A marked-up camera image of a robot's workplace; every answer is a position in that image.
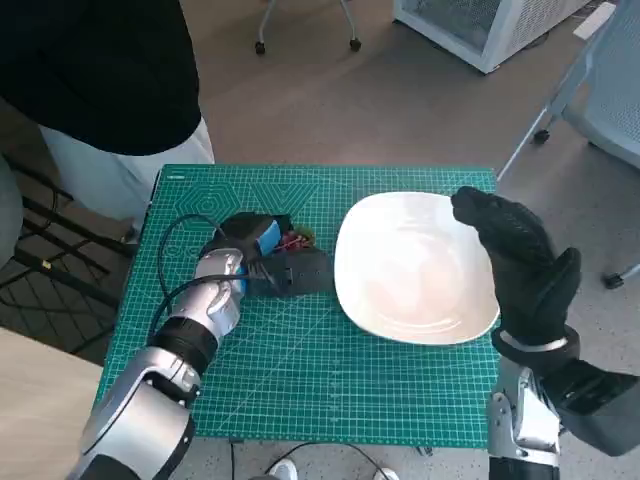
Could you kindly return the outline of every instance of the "black shirt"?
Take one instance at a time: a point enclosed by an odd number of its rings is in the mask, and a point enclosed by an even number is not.
[[[178,0],[0,0],[0,96],[108,152],[179,145],[201,114]]]

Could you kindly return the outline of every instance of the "white plate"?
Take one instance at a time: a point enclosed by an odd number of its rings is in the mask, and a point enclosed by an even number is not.
[[[489,256],[442,195],[382,193],[354,205],[338,235],[335,284],[356,325],[401,342],[467,342],[498,318]]]

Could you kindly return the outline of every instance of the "gloved robot hand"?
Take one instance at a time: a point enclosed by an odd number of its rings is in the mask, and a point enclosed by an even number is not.
[[[580,360],[579,336],[565,325],[580,284],[580,252],[557,256],[542,221],[519,203],[472,187],[451,203],[489,254],[502,317],[492,332],[502,358],[487,406],[490,477],[557,479],[558,417],[608,455],[640,444],[629,422],[640,379]]]
[[[451,203],[454,217],[478,231],[489,253],[502,328],[523,345],[562,339],[580,284],[580,252],[556,256],[542,221],[519,203],[472,187],[458,190]]]

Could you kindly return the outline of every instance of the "grid lines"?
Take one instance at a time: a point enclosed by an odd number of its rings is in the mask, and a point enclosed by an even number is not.
[[[135,351],[162,300],[155,255],[179,215],[218,222],[238,211],[291,213],[330,252],[341,222],[365,196],[450,195],[495,189],[491,170],[416,167],[168,165],[159,178],[98,390],[101,398]],[[167,244],[169,288],[189,280],[211,228],[190,220]],[[205,374],[195,403],[199,436],[483,448],[485,402],[496,378],[488,335],[451,347],[372,336],[335,295],[247,298],[238,327]]]

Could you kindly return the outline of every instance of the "cable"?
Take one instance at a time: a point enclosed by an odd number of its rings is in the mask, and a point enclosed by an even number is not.
[[[536,38],[533,42],[531,42],[529,45],[525,46],[523,48],[523,50],[531,50],[532,48],[539,47],[540,45],[542,45],[544,42],[546,42],[549,39],[549,34],[550,33],[551,33],[550,30],[545,32],[545,33],[543,33],[538,38]]]
[[[184,292],[189,287],[195,287],[196,285],[201,285],[207,282],[221,282],[225,280],[249,280],[253,277],[250,275],[205,275],[203,277],[194,278],[189,280],[188,282],[183,283],[179,287],[174,288],[170,293],[168,293],[162,303],[158,305],[156,308],[153,317],[151,317],[151,324],[149,325],[149,332],[147,334],[147,343],[151,343],[153,339],[153,335],[156,333],[156,327],[158,322],[160,321],[160,317],[162,317],[162,313],[165,311],[171,300],[176,298],[182,292]]]
[[[236,480],[236,451],[231,440],[229,445],[231,446],[231,480]]]
[[[265,470],[265,475],[268,475],[269,472],[271,471],[271,469],[280,461],[283,460],[285,458],[287,458],[289,455],[291,455],[293,452],[295,452],[296,450],[302,448],[302,447],[308,447],[309,445],[335,445],[335,444],[327,444],[327,443],[323,443],[323,442],[305,442],[305,443],[301,443],[300,445],[297,445],[295,447],[293,447],[291,450],[289,450],[287,453],[281,455],[280,457],[278,457],[271,465],[269,465],[269,467]],[[380,466],[380,464],[378,464],[378,462],[376,462],[373,458],[371,458],[369,455],[367,455],[360,447],[356,447],[355,445],[352,445],[350,443],[344,443],[342,444],[346,447],[352,448],[354,450],[356,450],[357,452],[360,453],[360,455],[362,455],[364,458],[366,458],[369,463],[371,465],[373,465],[374,467],[376,467],[377,471],[380,472],[382,474],[382,476],[385,478],[385,480],[391,480],[386,473],[384,473],[384,470],[382,470],[382,467]]]
[[[166,230],[164,231],[164,233],[162,234],[162,238],[160,239],[160,245],[158,247],[158,254],[156,256],[156,268],[158,271],[158,280],[160,282],[160,289],[162,290],[162,295],[164,295],[165,299],[167,298],[167,295],[169,295],[169,290],[167,289],[167,282],[164,278],[164,272],[163,272],[164,249],[167,246],[167,242],[169,240],[169,236],[171,235],[171,232],[173,232],[173,230],[178,225],[192,218],[204,220],[215,229],[214,231],[219,231],[224,238],[227,238],[227,234],[224,233],[222,228],[220,228],[220,225],[218,225],[218,223],[215,220],[207,217],[206,215],[202,215],[200,213],[188,213],[186,215],[182,215],[176,218],[173,222],[171,222],[169,226],[166,228]],[[169,302],[168,304],[168,311],[169,311],[169,314],[171,314],[171,302]]]

